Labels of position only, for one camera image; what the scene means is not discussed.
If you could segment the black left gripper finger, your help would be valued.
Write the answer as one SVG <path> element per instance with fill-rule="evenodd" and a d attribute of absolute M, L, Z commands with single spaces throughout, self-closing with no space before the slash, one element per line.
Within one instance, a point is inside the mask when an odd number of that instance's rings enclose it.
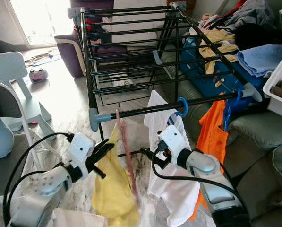
<path fill-rule="evenodd" d="M 98 176 L 101 177 L 101 179 L 104 179 L 106 177 L 106 174 L 104 172 L 102 172 L 101 169 L 96 167 L 95 164 L 89 164 L 89 171 L 95 172 Z"/>
<path fill-rule="evenodd" d="M 114 147 L 115 147 L 115 143 L 109 142 L 109 139 L 104 139 L 94 147 L 93 152 L 98 153 L 97 155 L 99 161 L 102 158 L 104 158 L 104 156 Z"/>

